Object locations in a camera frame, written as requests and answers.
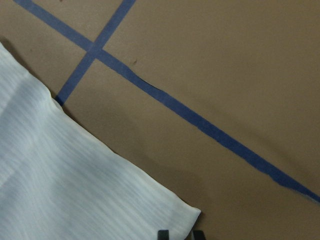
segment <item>brown surface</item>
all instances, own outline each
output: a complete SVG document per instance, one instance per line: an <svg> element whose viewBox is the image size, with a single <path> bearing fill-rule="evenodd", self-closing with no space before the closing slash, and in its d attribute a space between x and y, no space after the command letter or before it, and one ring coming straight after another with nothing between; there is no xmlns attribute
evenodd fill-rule
<svg viewBox="0 0 320 240"><path fill-rule="evenodd" d="M36 2L94 40L120 3L108 9L95 1ZM140 0L105 49L320 194L318 7ZM53 94L84 55L10 0L0 1L0 40ZM195 228L208 240L318 238L319 204L279 186L101 62L64 108L200 208Z"/></svg>

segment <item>blue tape cross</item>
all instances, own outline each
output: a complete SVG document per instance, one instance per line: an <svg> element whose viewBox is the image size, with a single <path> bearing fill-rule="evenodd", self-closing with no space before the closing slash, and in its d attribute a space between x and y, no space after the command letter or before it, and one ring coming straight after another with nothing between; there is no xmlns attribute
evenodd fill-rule
<svg viewBox="0 0 320 240"><path fill-rule="evenodd" d="M224 131L210 123L208 120L198 115L196 112L164 92L157 89L149 83L137 76L127 65L113 57L108 52L104 51L102 47L108 41L112 33L120 24L124 16L134 4L134 0L124 0L117 9L111 20L102 30L96 41L93 43L82 36L80 33L48 13L46 10L33 3L31 0L14 0L17 4L37 16L39 19L47 23L49 26L57 30L63 36L74 42L76 45L87 51L82 61L76 67L68 81L62 87L58 94L57 100L63 104L68 98L72 90L75 88L83 74L87 71L94 59L98 59L109 68L123 76L125 79L133 83L135 86L149 94L154 99L165 105L167 108L178 114L180 117L188 121L190 124L196 126L200 131L216 140L225 148L243 158L247 163L256 168L262 173L269 175L275 182L283 187L293 189L305 196L320 203L320 197L303 186L298 181L269 163L261 156L226 134Z"/></svg>

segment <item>blue tape strip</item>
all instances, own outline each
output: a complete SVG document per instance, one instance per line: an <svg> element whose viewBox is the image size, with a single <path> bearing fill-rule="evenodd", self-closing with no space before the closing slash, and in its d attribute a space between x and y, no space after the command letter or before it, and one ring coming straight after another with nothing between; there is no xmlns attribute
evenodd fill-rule
<svg viewBox="0 0 320 240"><path fill-rule="evenodd" d="M73 41L75 44L81 48L89 51L91 48L91 42L83 36L79 36L79 33L74 31L72 28L65 25L63 22L52 16L50 13L47 13L44 9L40 8L30 0L14 0L16 3L24 7L26 10L33 13L35 16L46 22L48 25L56 29L58 32L63 34L65 37ZM299 193L310 197L311 199L320 203L320 197L294 180L292 177L254 153L252 150L233 139L231 136L226 134L224 131L210 123L208 120L204 119L202 116L198 115L196 112L183 105L181 102L160 90L149 83L142 80L138 77L128 66L124 63L110 55L108 52L103 49L96 49L92 57L95 56L98 60L103 62L105 65L113 69L118 74L122 75L128 81L133 83L135 86L143 90L145 93L152 96L154 99L161 102L163 105L168 107L170 110L184 118L186 121L196 126L200 131L208 135L209 137L216 140L225 148L231 150L241 158L243 158L247 163L252 165L254 168L259 170L262 173L269 175L275 182L280 184L283 187L293 189Z"/></svg>
<svg viewBox="0 0 320 240"><path fill-rule="evenodd" d="M55 100L62 106L77 84L80 82L86 71L89 69L91 64L94 62L98 52L104 47L111 35L114 33L116 28L119 26L121 21L124 19L130 8L135 3L135 0L124 0L117 8L115 13L112 15L109 22L105 25L99 36L96 38L94 43L89 48L81 62L75 68L69 79L62 86L61 90L55 97Z"/></svg>

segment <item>striped cloth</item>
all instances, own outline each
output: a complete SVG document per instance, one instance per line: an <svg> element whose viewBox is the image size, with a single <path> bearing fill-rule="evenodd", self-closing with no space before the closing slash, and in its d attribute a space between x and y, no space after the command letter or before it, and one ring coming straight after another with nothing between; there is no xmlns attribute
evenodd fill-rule
<svg viewBox="0 0 320 240"><path fill-rule="evenodd" d="M69 118L0 44L0 240L183 240L199 214Z"/></svg>

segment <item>white cloth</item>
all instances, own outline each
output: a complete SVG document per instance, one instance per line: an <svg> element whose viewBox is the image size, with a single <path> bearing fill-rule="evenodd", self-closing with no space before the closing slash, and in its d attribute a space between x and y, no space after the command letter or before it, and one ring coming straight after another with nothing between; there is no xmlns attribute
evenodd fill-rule
<svg viewBox="0 0 320 240"><path fill-rule="evenodd" d="M0 240L183 240L199 214L69 118L0 44Z"/></svg>

